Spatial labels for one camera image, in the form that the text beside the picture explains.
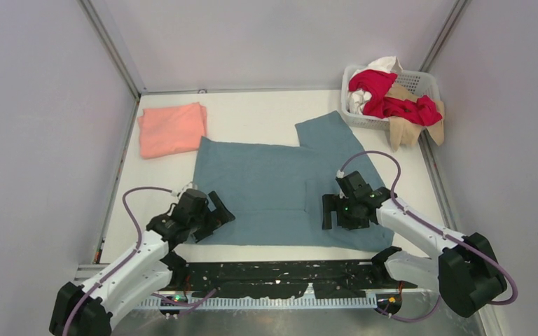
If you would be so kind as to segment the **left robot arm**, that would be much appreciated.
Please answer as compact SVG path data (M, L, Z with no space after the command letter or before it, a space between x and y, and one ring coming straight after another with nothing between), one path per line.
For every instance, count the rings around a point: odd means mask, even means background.
M168 287L183 290L187 262L175 248L200 242L235 220L216 192L188 188L169 209L154 216L121 257L76 285L57 293L49 331L52 335L110 335L139 303Z

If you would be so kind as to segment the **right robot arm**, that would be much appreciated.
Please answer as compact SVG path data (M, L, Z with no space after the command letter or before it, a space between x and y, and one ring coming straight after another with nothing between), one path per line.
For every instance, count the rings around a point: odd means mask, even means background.
M336 182L339 193L322 198L323 229L331 229L331 214L335 213L343 228L355 230L376 224L401 235L426 254L417 257L398 247L379 252L371 270L379 286L406 281L433 291L461 317L491 305L510 286L483 235L465 235L430 223L392 190L373 189L358 171L338 171Z

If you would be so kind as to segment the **blue-grey t-shirt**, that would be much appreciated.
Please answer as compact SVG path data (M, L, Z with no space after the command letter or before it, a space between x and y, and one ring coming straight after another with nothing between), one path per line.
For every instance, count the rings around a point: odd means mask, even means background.
M393 231L372 224L322 229L322 197L339 191L336 172L359 172L383 186L363 146L337 112L296 125L299 145L228 143L203 138L193 182L214 191L235 215L203 239L207 245L325 246L378 252Z

